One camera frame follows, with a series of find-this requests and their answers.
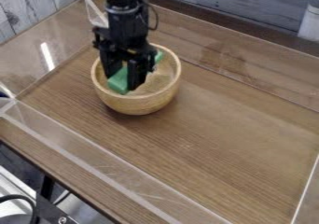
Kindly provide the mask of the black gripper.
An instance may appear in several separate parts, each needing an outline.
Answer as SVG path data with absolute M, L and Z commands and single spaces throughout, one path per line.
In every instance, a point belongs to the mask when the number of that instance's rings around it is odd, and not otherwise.
M 133 91 L 156 64 L 157 52 L 146 36 L 157 26 L 149 26 L 148 7 L 106 7 L 104 13 L 108 27 L 93 26 L 93 46 L 100 51 L 104 75 L 110 78 L 121 69 L 121 61 L 128 61 L 126 84 Z

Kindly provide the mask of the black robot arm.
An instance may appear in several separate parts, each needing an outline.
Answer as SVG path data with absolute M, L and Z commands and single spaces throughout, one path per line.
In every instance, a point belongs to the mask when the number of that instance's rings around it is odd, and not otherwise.
M 149 26 L 148 7 L 145 0 L 105 0 L 108 27 L 94 25 L 92 29 L 105 78 L 112 79 L 126 67 L 125 91 L 133 91 L 145 82 L 156 66 L 158 52 L 146 36 L 157 25 Z

